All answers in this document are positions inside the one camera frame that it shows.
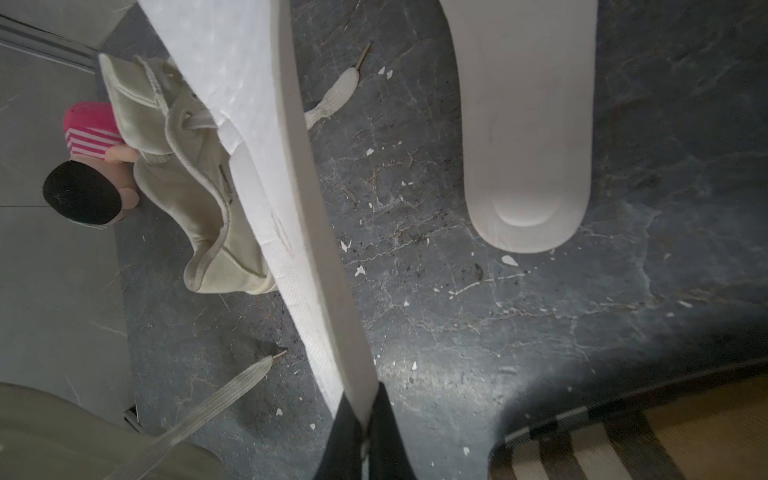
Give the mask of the cream sneaker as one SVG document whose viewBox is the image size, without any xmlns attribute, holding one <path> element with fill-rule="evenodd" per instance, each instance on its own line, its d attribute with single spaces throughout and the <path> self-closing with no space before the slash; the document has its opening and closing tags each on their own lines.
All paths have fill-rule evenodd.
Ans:
<svg viewBox="0 0 768 480">
<path fill-rule="evenodd" d="M 263 380 L 266 356 L 235 376 L 177 425 L 154 437 L 112 424 L 31 387 L 1 386 L 4 479 L 222 479 L 221 460 L 189 437 Z"/>
<path fill-rule="evenodd" d="M 192 245 L 187 288 L 205 294 L 278 290 L 236 191 L 217 123 L 180 71 L 166 60 L 109 54 L 100 55 L 99 65 L 119 130 L 139 151 L 139 188 Z M 347 70 L 321 104 L 304 112 L 308 131 L 350 99 L 357 80 L 357 71 Z"/>
</svg>

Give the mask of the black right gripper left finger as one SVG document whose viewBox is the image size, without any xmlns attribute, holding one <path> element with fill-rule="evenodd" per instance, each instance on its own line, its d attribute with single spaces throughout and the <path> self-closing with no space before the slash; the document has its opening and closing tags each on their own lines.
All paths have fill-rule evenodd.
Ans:
<svg viewBox="0 0 768 480">
<path fill-rule="evenodd" d="M 342 396 L 314 480 L 360 480 L 364 434 L 345 395 Z"/>
</svg>

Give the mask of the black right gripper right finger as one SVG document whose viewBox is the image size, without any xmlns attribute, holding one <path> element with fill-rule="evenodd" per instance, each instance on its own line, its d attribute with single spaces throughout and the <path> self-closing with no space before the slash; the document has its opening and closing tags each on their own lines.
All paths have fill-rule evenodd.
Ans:
<svg viewBox="0 0 768 480">
<path fill-rule="evenodd" d="M 369 478 L 416 480 L 385 385 L 380 382 L 368 429 Z"/>
</svg>

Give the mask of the white shoe insole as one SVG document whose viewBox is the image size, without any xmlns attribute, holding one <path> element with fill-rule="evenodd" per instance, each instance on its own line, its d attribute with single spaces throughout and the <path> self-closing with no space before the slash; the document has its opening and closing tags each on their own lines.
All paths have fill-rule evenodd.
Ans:
<svg viewBox="0 0 768 480">
<path fill-rule="evenodd" d="M 142 9 L 212 113 L 246 217 L 326 403 L 367 425 L 372 352 L 326 215 L 286 1 L 145 1 Z"/>
<path fill-rule="evenodd" d="M 501 250 L 559 247 L 590 198 L 598 4 L 445 1 L 461 96 L 464 191 Z"/>
</svg>

